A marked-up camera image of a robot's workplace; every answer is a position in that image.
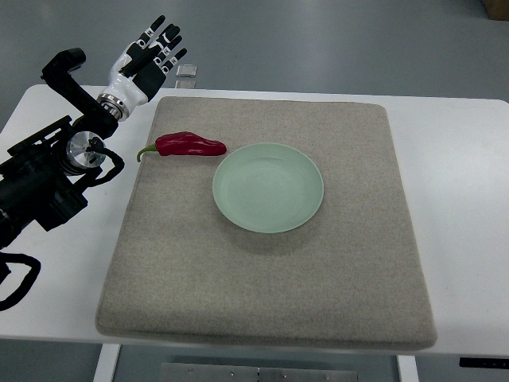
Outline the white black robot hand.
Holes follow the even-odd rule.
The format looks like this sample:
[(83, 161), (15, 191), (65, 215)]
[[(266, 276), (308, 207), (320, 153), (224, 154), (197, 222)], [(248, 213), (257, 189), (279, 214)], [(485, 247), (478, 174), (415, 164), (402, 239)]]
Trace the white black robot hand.
[(165, 24), (159, 16), (131, 42), (109, 72), (109, 84), (98, 102), (119, 122), (130, 117), (136, 107), (151, 101), (187, 49), (179, 48), (180, 27)]

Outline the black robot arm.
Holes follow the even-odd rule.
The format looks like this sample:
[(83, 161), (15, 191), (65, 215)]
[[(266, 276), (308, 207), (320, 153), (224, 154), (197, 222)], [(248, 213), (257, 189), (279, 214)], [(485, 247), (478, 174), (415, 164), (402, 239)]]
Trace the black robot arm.
[(41, 78), (82, 112), (66, 115), (9, 148), (1, 164), (1, 246), (30, 223), (45, 231), (67, 223), (87, 206), (84, 191), (111, 181), (124, 161), (104, 145), (118, 120), (71, 76), (86, 60), (82, 49), (57, 53)]

